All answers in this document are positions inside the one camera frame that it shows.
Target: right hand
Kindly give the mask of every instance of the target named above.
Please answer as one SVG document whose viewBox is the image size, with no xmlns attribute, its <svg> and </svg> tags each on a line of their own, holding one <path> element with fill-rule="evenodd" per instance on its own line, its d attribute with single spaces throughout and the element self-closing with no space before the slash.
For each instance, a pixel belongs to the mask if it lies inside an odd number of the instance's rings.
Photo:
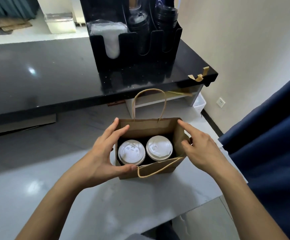
<svg viewBox="0 0 290 240">
<path fill-rule="evenodd" d="M 190 145 L 188 141 L 184 140 L 182 141 L 182 146 L 189 160 L 197 168 L 203 170 L 212 177 L 228 169 L 235 170 L 208 134 L 201 132 L 184 121 L 178 120 L 178 124 L 183 127 L 193 139 L 193 145 Z"/>
</svg>

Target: blue curtain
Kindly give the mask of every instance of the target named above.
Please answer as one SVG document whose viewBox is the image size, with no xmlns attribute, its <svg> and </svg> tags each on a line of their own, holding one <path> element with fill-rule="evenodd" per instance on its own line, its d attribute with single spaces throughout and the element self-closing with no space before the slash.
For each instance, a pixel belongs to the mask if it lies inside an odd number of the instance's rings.
<svg viewBox="0 0 290 240">
<path fill-rule="evenodd" d="M 234 125 L 220 142 L 290 238 L 290 81 Z"/>
</svg>

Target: brown paper bag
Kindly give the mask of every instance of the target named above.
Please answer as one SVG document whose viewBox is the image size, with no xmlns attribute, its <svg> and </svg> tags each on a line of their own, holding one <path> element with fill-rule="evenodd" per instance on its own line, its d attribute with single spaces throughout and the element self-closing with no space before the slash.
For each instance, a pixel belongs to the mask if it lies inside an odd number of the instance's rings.
<svg viewBox="0 0 290 240">
<path fill-rule="evenodd" d="M 184 129 L 177 123 L 177 120 L 181 118 L 163 118 L 163 113 L 166 108 L 166 95 L 162 90 L 159 89 L 146 89 L 141 92 L 139 92 L 133 101 L 133 107 L 135 106 L 135 100 L 136 98 L 145 91 L 148 90 L 157 90 L 164 94 L 165 96 L 165 103 L 163 112 L 159 119 L 146 119 L 146 120 L 136 120 L 134 115 L 134 109 L 133 109 L 133 117 L 134 119 L 120 119 L 119 124 L 116 129 L 123 128 L 126 125 L 129 125 L 129 130 L 122 135 L 121 139 L 122 141 L 130 140 L 130 139 L 140 139 L 140 138 L 146 138 L 146 137 L 152 137 L 157 135 L 166 135 L 168 134 L 171 138 L 171 143 L 173 145 L 173 158 L 167 159 L 165 161 L 161 162 L 154 162 L 148 165 L 141 165 L 137 167 L 137 171 L 133 171 L 128 174 L 124 174 L 119 177 L 119 179 L 127 179 L 127 178 L 146 178 L 151 175 L 157 174 L 157 173 L 171 173 L 175 170 L 175 168 L 183 161 L 183 159 L 186 157 L 186 154 L 183 150 L 183 147 L 181 145 L 181 142 L 183 140 L 189 141 L 189 137 L 184 133 Z M 116 143 L 115 146 L 115 158 L 116 158 L 116 166 L 120 166 L 120 163 L 118 161 L 118 143 Z"/>
</svg>

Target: forearm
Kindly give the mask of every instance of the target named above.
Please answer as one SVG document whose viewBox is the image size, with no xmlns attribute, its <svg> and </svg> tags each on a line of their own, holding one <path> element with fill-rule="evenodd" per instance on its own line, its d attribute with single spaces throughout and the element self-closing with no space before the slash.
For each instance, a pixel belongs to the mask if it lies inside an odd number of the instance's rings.
<svg viewBox="0 0 290 240">
<path fill-rule="evenodd" d="M 241 240 L 288 239 L 235 168 L 214 176 Z"/>
<path fill-rule="evenodd" d="M 79 190 L 61 177 L 40 202 L 16 240 L 59 239 Z"/>
</svg>

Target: finger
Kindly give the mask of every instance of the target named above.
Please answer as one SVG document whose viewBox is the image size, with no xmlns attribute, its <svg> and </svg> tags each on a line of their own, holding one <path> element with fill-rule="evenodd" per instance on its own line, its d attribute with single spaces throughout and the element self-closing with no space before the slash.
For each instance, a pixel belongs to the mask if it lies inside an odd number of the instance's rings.
<svg viewBox="0 0 290 240">
<path fill-rule="evenodd" d="M 107 127 L 107 129 L 104 131 L 103 135 L 101 135 L 100 139 L 101 141 L 105 141 L 116 129 L 119 122 L 119 118 L 115 118 L 113 123 Z"/>
<path fill-rule="evenodd" d="M 188 156 L 188 154 L 193 149 L 193 146 L 191 146 L 187 140 L 182 141 L 182 146 L 183 146 L 183 149 L 184 149 L 186 155 Z"/>
<path fill-rule="evenodd" d="M 200 131 L 196 129 L 195 127 L 191 126 L 190 124 L 182 121 L 182 120 L 177 120 L 178 124 L 183 127 L 184 130 L 186 130 L 191 136 L 195 134 L 195 132 Z"/>
<path fill-rule="evenodd" d="M 127 164 L 124 166 L 113 166 L 112 178 L 119 177 L 125 173 L 132 172 L 137 169 L 137 166 L 134 164 Z"/>
<path fill-rule="evenodd" d="M 106 140 L 106 147 L 110 150 L 118 141 L 119 137 L 121 137 L 123 134 L 125 134 L 129 129 L 129 125 L 126 125 L 125 127 L 118 129 L 114 131 Z"/>
</svg>

